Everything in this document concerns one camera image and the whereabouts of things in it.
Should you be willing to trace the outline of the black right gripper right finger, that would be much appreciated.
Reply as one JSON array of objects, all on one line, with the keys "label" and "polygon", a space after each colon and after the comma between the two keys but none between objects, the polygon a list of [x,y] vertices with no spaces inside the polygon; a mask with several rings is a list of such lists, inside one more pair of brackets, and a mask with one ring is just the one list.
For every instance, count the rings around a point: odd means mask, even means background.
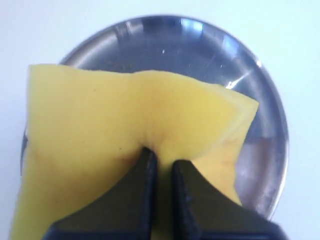
[{"label": "black right gripper right finger", "polygon": [[282,240],[284,231],[258,213],[234,203],[188,160],[171,171],[175,240]]}]

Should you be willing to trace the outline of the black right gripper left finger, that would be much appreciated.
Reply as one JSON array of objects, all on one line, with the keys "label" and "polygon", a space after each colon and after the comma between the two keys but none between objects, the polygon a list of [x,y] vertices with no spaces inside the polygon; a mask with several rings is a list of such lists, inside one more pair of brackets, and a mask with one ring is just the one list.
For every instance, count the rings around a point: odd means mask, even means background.
[{"label": "black right gripper left finger", "polygon": [[157,172],[156,155],[144,148],[117,184],[87,206],[54,222],[43,239],[151,239]]}]

